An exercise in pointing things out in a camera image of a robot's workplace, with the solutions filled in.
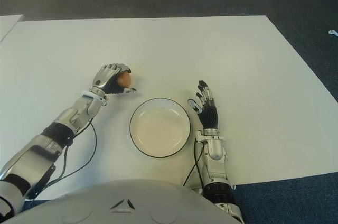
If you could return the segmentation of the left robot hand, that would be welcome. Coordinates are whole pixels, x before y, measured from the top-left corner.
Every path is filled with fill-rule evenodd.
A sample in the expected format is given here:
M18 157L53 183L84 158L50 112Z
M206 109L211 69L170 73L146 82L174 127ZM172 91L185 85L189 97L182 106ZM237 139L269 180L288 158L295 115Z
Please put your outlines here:
M92 86L105 94L122 94L136 92L130 79L131 69L122 63L107 64L101 67L93 79Z

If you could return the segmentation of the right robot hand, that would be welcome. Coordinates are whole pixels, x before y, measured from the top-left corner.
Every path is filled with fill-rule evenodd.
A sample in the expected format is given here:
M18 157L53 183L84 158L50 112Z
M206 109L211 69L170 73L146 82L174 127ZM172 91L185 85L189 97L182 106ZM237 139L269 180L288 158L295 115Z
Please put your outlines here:
M194 100L188 99L188 104L196 112L203 129L218 129L218 112L215 105L214 96L210 87L205 81L199 80L198 89L200 92L196 96L200 100L201 106Z

